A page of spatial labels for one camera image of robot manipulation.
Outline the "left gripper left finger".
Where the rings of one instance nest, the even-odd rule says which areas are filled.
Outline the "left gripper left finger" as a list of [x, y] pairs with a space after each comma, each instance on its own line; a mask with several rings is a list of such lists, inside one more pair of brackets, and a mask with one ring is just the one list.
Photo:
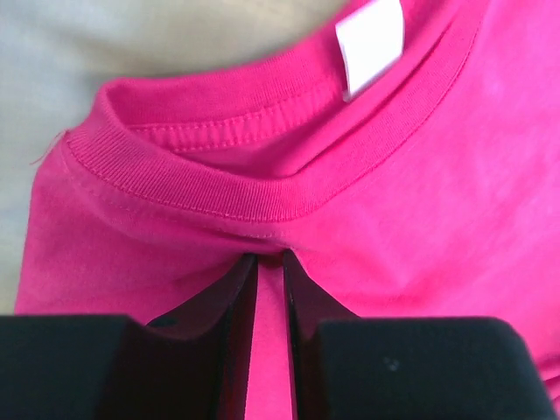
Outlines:
[[97, 419], [243, 419], [256, 311], [257, 259], [147, 325], [127, 321]]

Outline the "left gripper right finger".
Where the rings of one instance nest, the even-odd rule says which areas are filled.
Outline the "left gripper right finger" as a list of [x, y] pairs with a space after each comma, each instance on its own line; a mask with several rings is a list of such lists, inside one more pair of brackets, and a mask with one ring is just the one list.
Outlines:
[[358, 316], [311, 279], [291, 250], [283, 252], [283, 283], [292, 414], [295, 419], [327, 419], [329, 402], [319, 327], [324, 322]]

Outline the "magenta t-shirt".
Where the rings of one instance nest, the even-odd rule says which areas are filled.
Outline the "magenta t-shirt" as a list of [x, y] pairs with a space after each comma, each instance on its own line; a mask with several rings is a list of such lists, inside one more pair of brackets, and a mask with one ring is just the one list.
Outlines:
[[363, 317], [490, 316], [559, 398], [559, 4], [352, 1], [287, 52], [103, 85], [38, 168], [16, 314], [148, 322], [262, 256], [249, 419], [292, 416], [281, 253]]

